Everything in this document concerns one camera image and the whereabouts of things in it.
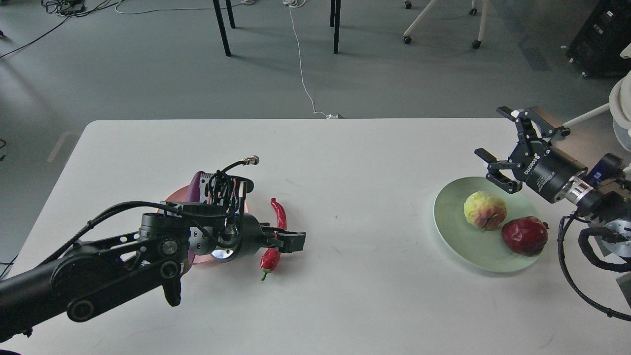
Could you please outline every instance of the light green plate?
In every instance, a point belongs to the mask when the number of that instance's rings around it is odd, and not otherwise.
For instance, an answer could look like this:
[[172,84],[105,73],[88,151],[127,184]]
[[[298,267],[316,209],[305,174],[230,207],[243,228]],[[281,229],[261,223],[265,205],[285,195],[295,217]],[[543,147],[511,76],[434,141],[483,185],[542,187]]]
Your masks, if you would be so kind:
[[482,231],[464,218],[464,201],[476,191],[495,193],[506,201],[504,223],[526,216],[536,216],[530,200],[522,193],[504,192],[484,177],[464,177],[447,184],[434,202],[434,222],[442,238],[458,255],[473,265],[492,272],[515,272],[534,263],[539,255],[513,253],[502,240],[502,223],[494,231]]

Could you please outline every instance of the white chair leg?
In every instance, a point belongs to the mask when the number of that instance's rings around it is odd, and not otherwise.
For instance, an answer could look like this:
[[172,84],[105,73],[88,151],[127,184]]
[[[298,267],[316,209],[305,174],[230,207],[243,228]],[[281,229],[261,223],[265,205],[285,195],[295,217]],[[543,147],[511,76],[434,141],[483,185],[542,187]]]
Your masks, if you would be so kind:
[[429,4],[421,11],[420,15],[414,20],[414,22],[408,27],[408,29],[403,32],[403,37],[409,37],[410,33],[416,28],[416,26],[421,22],[421,19],[427,15],[427,13],[433,8],[433,6],[438,2],[438,0],[431,0]]
[[569,128],[569,127],[571,127],[571,126],[573,126],[573,125],[575,125],[577,123],[581,123],[581,122],[586,121],[586,120],[588,120],[588,119],[590,119],[592,117],[596,117],[596,116],[600,115],[601,113],[607,111],[608,109],[609,109],[609,104],[602,105],[599,108],[593,109],[593,110],[591,110],[591,111],[589,111],[589,112],[587,112],[585,114],[580,115],[577,118],[573,118],[570,121],[567,121],[566,123],[563,124],[563,126]]
[[478,40],[482,42],[484,39],[484,30],[487,27],[489,0],[482,0],[482,18],[480,19],[480,32],[478,33]]

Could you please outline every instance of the white cable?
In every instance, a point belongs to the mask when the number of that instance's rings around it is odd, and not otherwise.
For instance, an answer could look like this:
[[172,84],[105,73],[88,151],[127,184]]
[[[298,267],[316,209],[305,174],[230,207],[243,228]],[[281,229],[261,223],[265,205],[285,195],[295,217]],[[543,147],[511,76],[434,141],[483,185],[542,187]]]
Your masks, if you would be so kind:
[[300,41],[298,40],[298,34],[296,33],[296,25],[293,22],[291,6],[289,6],[289,17],[292,18],[293,34],[296,36],[296,43],[298,44],[298,62],[300,63],[300,80],[302,81],[302,87],[305,89],[307,96],[309,96],[309,100],[311,100],[311,107],[313,107],[314,114],[323,114],[325,118],[330,118],[331,115],[327,116],[324,112],[316,111],[316,103],[314,102],[314,99],[309,94],[309,91],[307,91],[307,86],[305,85],[305,77],[304,77],[304,74],[302,73],[302,54],[300,53]]
[[304,5],[306,2],[307,0],[303,0],[302,4],[299,4],[298,0],[283,0],[283,5],[287,5],[292,9],[297,9],[301,7],[302,5]]

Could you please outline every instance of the screw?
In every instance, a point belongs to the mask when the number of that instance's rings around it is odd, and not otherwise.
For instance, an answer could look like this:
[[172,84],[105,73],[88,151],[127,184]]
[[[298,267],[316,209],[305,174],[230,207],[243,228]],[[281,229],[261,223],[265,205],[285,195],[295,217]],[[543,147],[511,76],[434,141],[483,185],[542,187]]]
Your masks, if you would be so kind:
[[178,266],[174,262],[166,262],[160,267],[160,276],[164,279],[175,277],[178,272]]
[[93,313],[94,304],[86,299],[78,301],[70,308],[70,315],[73,320],[85,321],[89,319]]
[[175,254],[176,251],[177,243],[175,241],[166,241],[162,243],[162,252],[165,253],[165,255]]

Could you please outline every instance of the black equipment box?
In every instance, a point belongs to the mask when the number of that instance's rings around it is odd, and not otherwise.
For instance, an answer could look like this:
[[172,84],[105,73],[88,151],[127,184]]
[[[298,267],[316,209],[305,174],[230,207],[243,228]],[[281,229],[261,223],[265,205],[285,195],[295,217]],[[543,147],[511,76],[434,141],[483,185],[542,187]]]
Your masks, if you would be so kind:
[[631,44],[631,0],[601,0],[567,51],[582,76],[623,77],[631,59],[620,53]]

